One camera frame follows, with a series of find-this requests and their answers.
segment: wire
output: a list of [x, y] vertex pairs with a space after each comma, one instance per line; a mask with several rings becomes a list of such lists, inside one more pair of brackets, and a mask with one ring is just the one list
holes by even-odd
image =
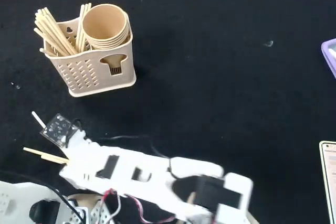
[[170, 173], [170, 175], [172, 175], [173, 178], [181, 179], [181, 178], [177, 177], [175, 174], [173, 174], [171, 158], [169, 159], [169, 167], [168, 167], [167, 171]]
[[99, 208], [99, 214], [98, 214], [98, 219], [97, 219], [97, 221], [96, 221], [96, 224], [99, 224], [99, 223], [100, 223], [101, 211], [102, 211], [102, 209], [103, 209], [104, 201], [106, 200], [106, 197], [109, 196], [110, 193], [112, 193], [112, 192], [113, 192], [113, 189], [111, 188], [111, 189], [107, 190], [107, 191], [104, 193], [103, 197], [101, 197], [101, 200], [100, 200], [100, 208]]
[[156, 223], [156, 224], [162, 224], [162, 223], [168, 223], [168, 222], [171, 222], [171, 221], [173, 221], [173, 220], [175, 220], [175, 216], [171, 216], [171, 217], [169, 217], [169, 218], [167, 218], [167, 219], [164, 219], [164, 220], [160, 220], [160, 221], [158, 221], [158, 222], [151, 222], [151, 221], [148, 221], [148, 220], [146, 220], [144, 217], [143, 217], [143, 207], [142, 207], [142, 204], [141, 204], [141, 202], [137, 199], [137, 198], [135, 198], [135, 197], [133, 197], [133, 196], [131, 196], [131, 195], [128, 195], [128, 194], [125, 194], [126, 196], [128, 196], [129, 198], [131, 198], [131, 199], [133, 199], [134, 201], [135, 201], [135, 203], [136, 203], [136, 205], [137, 205], [137, 208], [138, 208], [138, 212], [139, 212], [139, 216], [140, 216], [140, 221], [142, 222], [142, 223], [144, 223], [144, 224], [154, 224], [154, 223]]
[[171, 158], [169, 158], [166, 155], [163, 155], [161, 152], [159, 152], [158, 149], [156, 149], [155, 146], [153, 145], [153, 141], [152, 141], [151, 137], [148, 136], [148, 135], [134, 135], [134, 136], [131, 136], [131, 135], [120, 135], [120, 136], [113, 136], [113, 137], [101, 137], [101, 138], [99, 138], [99, 140], [119, 140], [119, 139], [123, 139], [123, 138], [128, 138], [128, 139], [145, 138], [145, 139], [148, 139], [148, 141], [150, 143], [150, 147], [151, 147], [153, 153], [156, 156], [159, 156], [159, 157], [162, 157], [162, 158], [168, 158], [169, 159], [169, 167], [168, 167], [167, 171], [172, 175], [173, 178], [180, 179], [179, 177], [177, 177], [173, 173]]
[[67, 205], [71, 209], [71, 211], [73, 211], [75, 213], [75, 215], [80, 220], [80, 223], [81, 224], [85, 224], [84, 219], [78, 213], [78, 211], [63, 197], [63, 195], [55, 187], [53, 187], [53, 186], [51, 186], [51, 185], [49, 185], [47, 183], [44, 183], [44, 182], [42, 182], [39, 179], [30, 177], [30, 176], [27, 176], [27, 175], [23, 175], [23, 174], [19, 174], [19, 173], [14, 173], [14, 172], [8, 172], [6, 170], [0, 170], [0, 173], [6, 174], [6, 175], [11, 175], [11, 176], [16, 176], [16, 177], [19, 177], [19, 178], [24, 178], [24, 179], [27, 179], [27, 180], [35, 183], [35, 184], [39, 184], [41, 186], [48, 187], [50, 190], [52, 190], [65, 203], [65, 205]]
[[116, 209], [116, 211], [115, 211], [113, 214], [111, 214], [110, 219], [108, 219], [108, 220], [105, 222], [106, 224], [108, 224], [108, 223], [113, 219], [113, 217], [116, 216], [116, 215], [120, 212], [120, 209], [121, 209], [120, 195], [118, 194], [117, 191], [115, 191], [115, 193], [117, 194], [118, 208]]

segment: utensil holder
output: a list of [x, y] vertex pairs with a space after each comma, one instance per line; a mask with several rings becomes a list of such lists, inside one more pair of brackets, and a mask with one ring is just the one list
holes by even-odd
[[[79, 18], [58, 22], [60, 29], [72, 45], [75, 45]], [[132, 51], [131, 26], [127, 40], [108, 50], [89, 50], [71, 56], [45, 56], [52, 62], [73, 97], [105, 92], [132, 86], [136, 81]], [[58, 51], [44, 40], [44, 49]]]

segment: white device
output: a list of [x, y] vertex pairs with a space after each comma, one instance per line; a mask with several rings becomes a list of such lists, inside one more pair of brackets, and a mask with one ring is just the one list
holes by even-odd
[[[34, 204], [40, 201], [57, 202], [55, 224], [80, 224], [79, 219], [70, 208], [62, 202], [59, 197], [49, 188], [34, 183], [10, 184], [0, 181], [0, 223], [5, 224], [34, 224], [29, 217]], [[71, 201], [69, 203], [78, 211], [83, 218], [88, 215], [85, 207], [76, 207]], [[91, 224], [86, 218], [85, 224]]]
[[[253, 188], [251, 179], [234, 173], [223, 177], [224, 170], [219, 165], [189, 158], [163, 158], [119, 147], [100, 146], [88, 139], [84, 130], [60, 114], [44, 127], [41, 134], [56, 144], [69, 158], [59, 175], [77, 189], [89, 189], [104, 194], [112, 188], [122, 197], [155, 203], [161, 209], [171, 212], [175, 218], [192, 224], [211, 224], [213, 220], [217, 224], [258, 223], [247, 211]], [[201, 206], [202, 202], [200, 205], [184, 202], [172, 187], [177, 179], [192, 176], [204, 176], [204, 181], [213, 179], [217, 183], [216, 190], [225, 188], [239, 195], [237, 205], [226, 205], [223, 199], [213, 214]]]
[[329, 219], [336, 223], [336, 142], [320, 142], [325, 195], [327, 197]]

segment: black cloth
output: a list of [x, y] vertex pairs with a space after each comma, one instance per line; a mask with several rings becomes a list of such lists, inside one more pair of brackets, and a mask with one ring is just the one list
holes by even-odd
[[[85, 2], [129, 14], [134, 86], [73, 98], [38, 51], [35, 11], [48, 6], [57, 20], [70, 20]], [[249, 210], [260, 223], [328, 223], [319, 142], [336, 136], [336, 81], [320, 47], [336, 37], [333, 0], [0, 3], [1, 169], [75, 192], [60, 166], [22, 151], [61, 155], [30, 114], [47, 122], [59, 112], [80, 118], [92, 138], [149, 134], [167, 156], [250, 177]], [[145, 141], [120, 144], [150, 153]]]

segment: chopstick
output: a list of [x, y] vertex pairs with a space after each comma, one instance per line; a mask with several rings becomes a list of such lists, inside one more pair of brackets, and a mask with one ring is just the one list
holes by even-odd
[[34, 28], [34, 32], [36, 32], [39, 36], [41, 36], [45, 41], [47, 41], [52, 47], [54, 47], [62, 56], [66, 56], [67, 53], [59, 48], [59, 45], [56, 44], [53, 39], [48, 37], [48, 35], [42, 33], [39, 29]]
[[35, 24], [40, 29], [40, 33], [35, 29], [34, 31], [59, 51], [61, 56], [77, 54], [76, 49], [67, 40], [47, 7], [37, 10], [35, 16]]
[[[81, 26], [81, 23], [82, 23], [82, 19], [84, 18], [84, 16], [86, 15], [86, 13], [91, 9], [91, 3], [88, 3], [88, 4], [85, 4], [84, 6], [84, 10], [83, 10], [83, 16], [82, 18], [80, 19], [79, 23], [80, 23], [80, 26]], [[84, 32], [83, 32], [83, 28], [81, 27], [80, 28], [80, 34], [79, 34], [79, 37], [78, 37], [78, 34], [77, 34], [77, 39], [79, 39], [79, 42], [78, 42], [78, 51], [79, 52], [83, 52], [84, 51], [84, 48], [85, 48], [85, 35], [84, 35]]]
[[40, 52], [46, 54], [46, 55], [49, 55], [49, 56], [52, 56], [52, 57], [58, 57], [56, 54], [54, 54], [53, 52], [49, 52], [47, 50], [45, 50], [44, 48], [40, 48]]
[[45, 159], [45, 160], [48, 160], [48, 161], [52, 161], [54, 163], [68, 164], [70, 162], [70, 160], [68, 160], [67, 158], [51, 155], [49, 153], [41, 152], [41, 151], [38, 151], [38, 150], [35, 150], [35, 149], [23, 147], [23, 150], [27, 151], [27, 152], [30, 152], [30, 153], [34, 153], [34, 154], [40, 155], [42, 159]]
[[35, 14], [35, 25], [38, 27], [38, 29], [34, 28], [34, 31], [45, 41], [47, 41], [52, 47], [54, 47], [58, 51], [58, 54], [47, 51], [45, 49], [40, 49], [40, 52], [43, 52], [52, 57], [58, 57], [75, 55], [79, 52], [85, 51], [86, 38], [83, 32], [81, 21], [90, 9], [91, 3], [81, 5], [80, 7], [77, 37], [74, 46], [68, 41], [47, 7], [37, 10], [37, 13]]
[[78, 28], [77, 28], [77, 39], [76, 39], [76, 50], [79, 51], [79, 37], [80, 37], [80, 33], [81, 33], [81, 29], [82, 29], [82, 19], [84, 16], [84, 8], [85, 5], [81, 5], [80, 6], [80, 14], [79, 14], [79, 21], [78, 21]]

